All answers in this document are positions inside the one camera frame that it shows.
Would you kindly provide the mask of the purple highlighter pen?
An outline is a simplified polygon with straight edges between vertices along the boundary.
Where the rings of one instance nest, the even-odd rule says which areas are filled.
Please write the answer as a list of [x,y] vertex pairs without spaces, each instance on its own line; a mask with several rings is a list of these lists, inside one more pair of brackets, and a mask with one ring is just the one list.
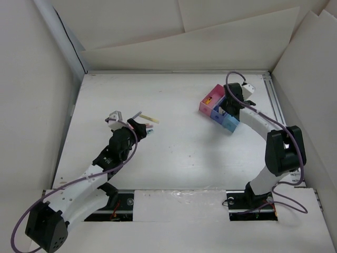
[[132,119],[136,119],[141,114],[142,114],[142,111],[137,112],[134,116],[132,116]]

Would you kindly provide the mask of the yellow highlighter pen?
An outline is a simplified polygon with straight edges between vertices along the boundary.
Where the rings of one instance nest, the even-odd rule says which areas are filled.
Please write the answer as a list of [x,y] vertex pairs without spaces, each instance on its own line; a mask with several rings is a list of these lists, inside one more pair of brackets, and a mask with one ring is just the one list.
[[152,117],[145,116],[145,115],[143,115],[143,114],[140,114],[139,117],[142,118],[142,119],[151,121],[151,122],[153,122],[153,123],[159,124],[159,120],[154,119],[154,118],[152,118]]

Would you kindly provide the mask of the yellow black utility knife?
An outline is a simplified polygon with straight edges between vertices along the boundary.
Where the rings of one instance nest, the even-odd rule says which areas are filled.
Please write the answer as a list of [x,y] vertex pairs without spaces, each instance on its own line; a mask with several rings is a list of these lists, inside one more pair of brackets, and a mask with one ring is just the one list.
[[212,97],[208,97],[205,101],[204,104],[209,104],[212,101]]

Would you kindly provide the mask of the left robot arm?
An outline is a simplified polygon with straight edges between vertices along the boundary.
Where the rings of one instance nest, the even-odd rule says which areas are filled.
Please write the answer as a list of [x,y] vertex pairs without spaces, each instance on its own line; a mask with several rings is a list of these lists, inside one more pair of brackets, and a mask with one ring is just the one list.
[[56,252],[71,230],[101,208],[117,204],[118,190],[109,183],[130,161],[147,136],[146,124],[107,119],[112,130],[108,145],[76,180],[47,194],[29,210],[25,234],[46,252]]

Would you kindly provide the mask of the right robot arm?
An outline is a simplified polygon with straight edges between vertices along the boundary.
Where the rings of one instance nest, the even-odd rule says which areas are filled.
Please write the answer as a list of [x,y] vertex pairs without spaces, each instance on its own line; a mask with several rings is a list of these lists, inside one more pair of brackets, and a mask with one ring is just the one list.
[[249,126],[266,143],[265,166],[247,183],[243,201],[251,208],[257,207],[282,179],[306,165],[306,153],[301,129],[286,126],[254,108],[255,103],[244,100],[239,83],[224,85],[225,100],[220,104],[227,114]]

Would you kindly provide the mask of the blue green pen pack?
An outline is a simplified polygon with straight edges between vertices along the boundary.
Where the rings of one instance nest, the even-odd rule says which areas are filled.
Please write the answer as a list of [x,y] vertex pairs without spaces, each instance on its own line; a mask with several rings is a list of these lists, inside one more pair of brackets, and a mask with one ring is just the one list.
[[151,134],[154,133],[154,130],[153,130],[153,129],[149,129],[149,130],[147,130],[146,132],[147,132],[147,135],[151,135]]

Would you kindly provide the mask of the pink blue three-compartment organizer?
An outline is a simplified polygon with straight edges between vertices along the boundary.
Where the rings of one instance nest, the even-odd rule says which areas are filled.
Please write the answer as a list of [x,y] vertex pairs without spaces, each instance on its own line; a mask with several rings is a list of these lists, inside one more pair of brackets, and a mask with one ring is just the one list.
[[[210,96],[212,97],[212,101],[209,104],[204,104],[204,101]],[[233,133],[239,121],[220,108],[220,103],[224,99],[224,87],[217,84],[199,103],[199,111]]]

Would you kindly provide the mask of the aluminium rail right edge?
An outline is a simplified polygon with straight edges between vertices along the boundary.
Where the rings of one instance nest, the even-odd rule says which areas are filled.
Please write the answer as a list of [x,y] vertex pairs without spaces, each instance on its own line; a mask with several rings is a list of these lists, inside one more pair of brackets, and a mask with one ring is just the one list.
[[[272,77],[269,72],[266,72],[263,74],[263,80],[265,83],[266,90],[268,92],[268,96],[274,111],[275,120],[288,128],[291,135],[294,137],[294,141],[297,144],[297,147],[300,151],[300,158],[302,159],[302,164],[300,164],[299,161],[296,162],[295,168],[293,170],[290,170],[289,173],[292,176],[292,182],[289,182],[289,185],[293,186],[304,186],[304,165],[306,164],[306,154],[305,154],[305,147],[303,142],[303,136],[302,131],[298,126],[286,126],[285,118],[283,116],[283,112],[279,103],[279,99],[277,97]],[[295,145],[293,144],[293,141],[290,137],[286,137],[286,143],[289,144],[288,148],[279,148],[280,150],[284,150],[285,157],[282,162],[284,161],[286,165],[290,165],[290,162],[294,161],[295,159],[298,159],[298,153],[295,148]]]

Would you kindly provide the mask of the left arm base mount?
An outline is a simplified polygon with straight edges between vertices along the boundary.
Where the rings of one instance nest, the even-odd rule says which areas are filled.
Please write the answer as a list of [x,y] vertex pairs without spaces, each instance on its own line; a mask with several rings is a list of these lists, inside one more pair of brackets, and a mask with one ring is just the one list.
[[96,210],[84,221],[88,222],[129,222],[133,221],[134,190],[119,190],[110,183],[100,189],[109,196],[105,207]]

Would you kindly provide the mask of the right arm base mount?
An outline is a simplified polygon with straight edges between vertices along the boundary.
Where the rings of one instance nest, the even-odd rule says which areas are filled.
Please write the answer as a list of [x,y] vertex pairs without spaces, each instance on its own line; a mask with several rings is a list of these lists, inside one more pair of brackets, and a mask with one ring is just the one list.
[[244,190],[229,190],[222,205],[228,208],[230,221],[278,221],[271,191],[256,195],[250,183]]

